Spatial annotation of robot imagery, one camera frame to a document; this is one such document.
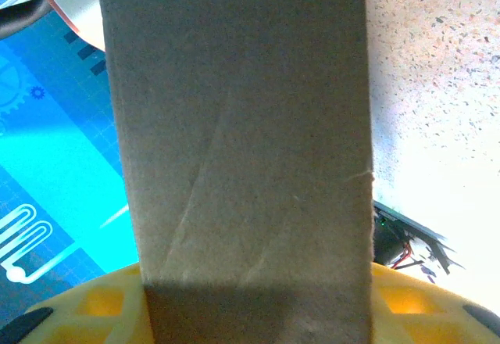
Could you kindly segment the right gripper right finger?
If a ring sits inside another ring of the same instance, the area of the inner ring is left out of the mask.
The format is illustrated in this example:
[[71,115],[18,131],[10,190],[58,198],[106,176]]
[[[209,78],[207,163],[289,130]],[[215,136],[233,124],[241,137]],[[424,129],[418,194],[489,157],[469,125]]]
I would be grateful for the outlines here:
[[500,344],[490,310],[377,263],[371,273],[371,344]]

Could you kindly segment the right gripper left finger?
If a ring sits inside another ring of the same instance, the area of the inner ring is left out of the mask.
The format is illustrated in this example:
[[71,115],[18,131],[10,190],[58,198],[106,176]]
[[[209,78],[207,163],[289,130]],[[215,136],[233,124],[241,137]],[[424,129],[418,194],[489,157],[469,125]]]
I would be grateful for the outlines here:
[[0,344],[153,344],[139,265],[33,305],[0,328]]

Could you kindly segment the small brown cardboard box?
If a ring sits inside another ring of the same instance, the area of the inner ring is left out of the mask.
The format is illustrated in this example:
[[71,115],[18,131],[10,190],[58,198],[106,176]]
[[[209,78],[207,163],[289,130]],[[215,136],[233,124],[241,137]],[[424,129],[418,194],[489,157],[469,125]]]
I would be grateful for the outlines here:
[[99,0],[155,344],[372,344],[365,0]]

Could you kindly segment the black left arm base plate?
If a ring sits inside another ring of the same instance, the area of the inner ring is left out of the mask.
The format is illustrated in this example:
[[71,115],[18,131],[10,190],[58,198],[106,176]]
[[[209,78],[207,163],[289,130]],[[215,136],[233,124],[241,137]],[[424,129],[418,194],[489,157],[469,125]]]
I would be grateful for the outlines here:
[[374,262],[433,284],[464,266],[449,255],[447,238],[373,201]]

